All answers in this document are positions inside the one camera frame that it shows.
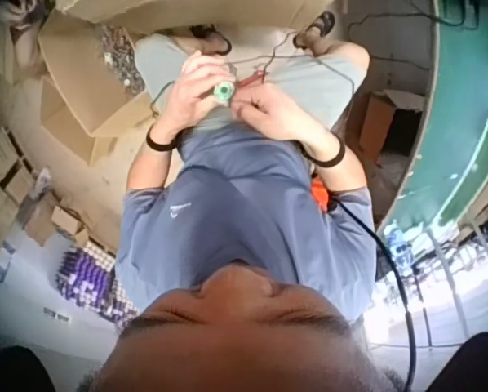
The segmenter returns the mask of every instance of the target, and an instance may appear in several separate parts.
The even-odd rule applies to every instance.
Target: forehead
[[[235,390],[238,381],[248,389],[267,382],[288,390],[308,377],[326,380],[335,372],[354,372],[356,357],[347,339],[303,327],[166,326],[119,341],[101,384],[131,390],[164,385]]]

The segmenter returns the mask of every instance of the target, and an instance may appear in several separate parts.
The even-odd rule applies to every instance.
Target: nose
[[[202,306],[219,317],[241,318],[261,309],[275,296],[277,283],[265,270],[228,265],[211,275],[200,289]]]

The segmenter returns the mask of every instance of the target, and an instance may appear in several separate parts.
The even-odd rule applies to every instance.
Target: black bracelet
[[[344,156],[345,156],[345,143],[339,137],[337,137],[337,139],[338,139],[339,144],[340,144],[339,153],[336,154],[336,157],[334,157],[330,161],[319,161],[319,160],[309,156],[309,154],[306,152],[305,148],[302,145],[300,145],[300,152],[302,153],[302,155],[306,159],[310,160],[311,162],[313,162],[318,167],[324,167],[325,169],[328,169],[330,167],[335,167],[336,165],[338,165],[339,163],[342,162],[342,160],[344,159]]]
[[[146,144],[150,149],[152,149],[153,151],[158,151],[160,153],[165,153],[166,151],[172,151],[175,147],[177,147],[177,140],[178,140],[177,137],[174,140],[172,140],[169,145],[160,145],[158,143],[155,143],[150,136],[152,128],[153,128],[153,124],[148,129],[148,133],[146,134]]]

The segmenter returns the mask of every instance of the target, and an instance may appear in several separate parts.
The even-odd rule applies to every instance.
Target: green tape roll
[[[235,94],[235,85],[231,82],[221,82],[215,86],[213,95],[221,102],[228,102]]]

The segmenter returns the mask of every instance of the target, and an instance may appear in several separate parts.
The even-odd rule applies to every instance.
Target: sandal
[[[196,24],[194,26],[190,26],[189,31],[192,32],[195,38],[206,40],[208,39],[208,37],[210,37],[210,35],[218,34],[219,37],[221,37],[228,44],[228,48],[225,51],[216,51],[215,53],[217,55],[226,56],[233,49],[233,45],[231,44],[231,42],[219,31],[217,31],[215,26],[212,24]]]
[[[323,13],[320,14],[320,16],[314,22],[312,22],[312,24],[306,29],[306,31],[308,31],[309,29],[311,29],[313,27],[316,27],[317,29],[320,30],[320,36],[321,37],[325,37],[335,27],[335,22],[336,22],[336,19],[335,19],[335,15],[333,15],[333,12],[331,12],[331,11],[324,11]],[[297,49],[306,50],[307,47],[305,47],[303,45],[299,45],[296,42],[296,39],[299,36],[300,36],[300,34],[296,34],[293,37],[293,45]]]

